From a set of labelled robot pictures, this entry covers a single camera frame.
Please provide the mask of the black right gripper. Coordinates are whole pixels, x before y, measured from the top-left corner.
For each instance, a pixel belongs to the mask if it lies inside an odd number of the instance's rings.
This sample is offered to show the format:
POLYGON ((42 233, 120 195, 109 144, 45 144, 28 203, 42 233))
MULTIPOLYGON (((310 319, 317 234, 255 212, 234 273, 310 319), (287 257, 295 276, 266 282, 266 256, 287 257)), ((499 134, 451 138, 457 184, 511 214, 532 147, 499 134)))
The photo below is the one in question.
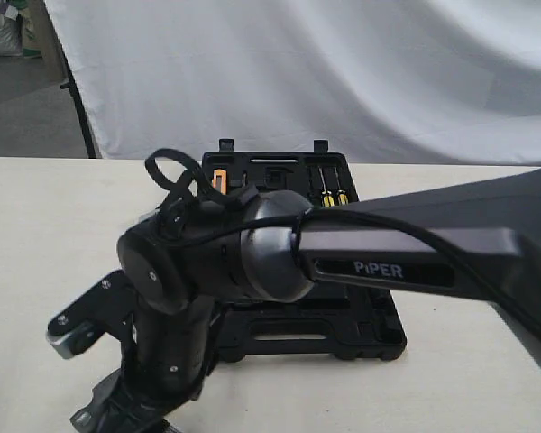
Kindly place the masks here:
MULTIPOLYGON (((134 364, 124 375, 124 402, 116 432, 143 432, 191 398, 204 381, 211 355, 210 327, 215 302, 198 297, 185 309, 168 315, 142 303, 136 311, 134 364)), ((92 390, 92 399, 70 417, 79 433, 101 432, 110 396, 121 376, 114 370, 92 390)))

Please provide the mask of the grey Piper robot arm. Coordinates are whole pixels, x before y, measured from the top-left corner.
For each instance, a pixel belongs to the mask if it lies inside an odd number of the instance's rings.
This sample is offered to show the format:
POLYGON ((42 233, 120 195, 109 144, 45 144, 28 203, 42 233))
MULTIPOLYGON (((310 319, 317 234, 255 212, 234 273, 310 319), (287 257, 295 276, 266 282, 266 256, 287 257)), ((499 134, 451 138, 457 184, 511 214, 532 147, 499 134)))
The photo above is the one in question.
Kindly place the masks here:
POLYGON ((117 243, 120 368, 72 417, 146 432, 202 391, 230 304, 291 303, 321 282, 490 303, 541 369, 541 168, 340 207, 292 190, 216 190, 183 152, 145 162, 167 195, 117 243))

